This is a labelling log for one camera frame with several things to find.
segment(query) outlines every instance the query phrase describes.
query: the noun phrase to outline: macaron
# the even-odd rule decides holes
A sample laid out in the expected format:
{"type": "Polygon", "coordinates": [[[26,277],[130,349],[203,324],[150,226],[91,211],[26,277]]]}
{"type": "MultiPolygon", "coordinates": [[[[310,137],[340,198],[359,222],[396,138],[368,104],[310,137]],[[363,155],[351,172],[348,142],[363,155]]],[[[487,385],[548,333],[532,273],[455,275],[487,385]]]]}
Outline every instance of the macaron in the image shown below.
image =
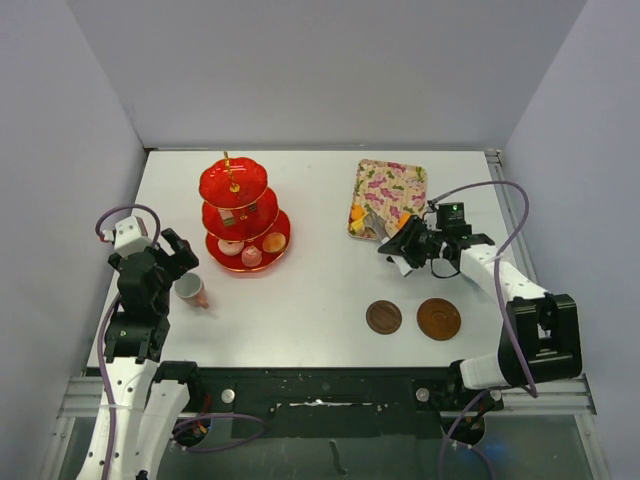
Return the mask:
{"type": "Polygon", "coordinates": [[[244,242],[229,243],[224,240],[218,240],[218,248],[220,251],[228,257],[235,257],[239,255],[244,248],[244,242]]]}

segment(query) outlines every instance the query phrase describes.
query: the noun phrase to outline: screw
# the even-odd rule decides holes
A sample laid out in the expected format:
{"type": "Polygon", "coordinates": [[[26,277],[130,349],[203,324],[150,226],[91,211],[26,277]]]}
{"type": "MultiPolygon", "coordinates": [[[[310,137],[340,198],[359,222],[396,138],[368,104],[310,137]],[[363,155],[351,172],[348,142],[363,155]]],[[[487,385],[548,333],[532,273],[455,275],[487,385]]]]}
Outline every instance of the screw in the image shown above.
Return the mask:
{"type": "Polygon", "coordinates": [[[428,402],[429,401],[429,390],[422,387],[416,390],[416,398],[419,402],[428,402]]]}
{"type": "Polygon", "coordinates": [[[236,398],[236,392],[234,392],[230,388],[223,390],[222,394],[220,395],[220,399],[222,400],[223,403],[231,403],[235,398],[236,398]]]}

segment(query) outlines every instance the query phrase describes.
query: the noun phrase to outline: red tiered cake stand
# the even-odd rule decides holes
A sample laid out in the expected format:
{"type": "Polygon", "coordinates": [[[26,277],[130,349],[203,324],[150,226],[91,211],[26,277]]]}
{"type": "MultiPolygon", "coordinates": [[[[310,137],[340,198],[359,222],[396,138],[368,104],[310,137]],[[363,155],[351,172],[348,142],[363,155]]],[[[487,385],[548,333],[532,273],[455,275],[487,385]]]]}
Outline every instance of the red tiered cake stand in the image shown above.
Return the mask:
{"type": "Polygon", "coordinates": [[[264,167],[247,157],[225,158],[206,169],[200,177],[202,223],[207,230],[206,246],[223,267],[235,272],[262,270],[280,258],[289,247],[289,217],[278,207],[278,199],[267,184],[264,167]],[[277,253],[262,248],[264,238],[282,233],[286,243],[277,253]],[[262,252],[262,261],[253,267],[242,262],[241,255],[228,256],[220,251],[218,241],[244,242],[262,252]]]}

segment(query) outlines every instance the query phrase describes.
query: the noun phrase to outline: dark brown coaster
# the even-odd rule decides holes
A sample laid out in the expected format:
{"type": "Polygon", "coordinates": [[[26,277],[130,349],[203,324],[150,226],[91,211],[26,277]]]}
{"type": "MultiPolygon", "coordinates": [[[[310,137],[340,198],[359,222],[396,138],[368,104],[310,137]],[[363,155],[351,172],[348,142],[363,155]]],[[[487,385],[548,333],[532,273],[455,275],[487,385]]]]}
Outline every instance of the dark brown coaster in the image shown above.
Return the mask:
{"type": "Polygon", "coordinates": [[[378,300],[367,308],[367,324],[374,332],[388,335],[400,328],[402,313],[393,303],[378,300]]]}

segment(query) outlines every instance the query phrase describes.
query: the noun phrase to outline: bread roll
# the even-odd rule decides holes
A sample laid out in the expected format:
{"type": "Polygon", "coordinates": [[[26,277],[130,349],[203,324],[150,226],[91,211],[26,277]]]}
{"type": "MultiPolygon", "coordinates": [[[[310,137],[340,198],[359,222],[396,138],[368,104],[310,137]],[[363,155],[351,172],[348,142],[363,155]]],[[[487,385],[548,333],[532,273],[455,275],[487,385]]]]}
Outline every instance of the bread roll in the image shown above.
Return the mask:
{"type": "Polygon", "coordinates": [[[287,245],[287,239],[281,233],[274,232],[264,237],[262,249],[267,253],[278,253],[284,250],[287,245]]]}

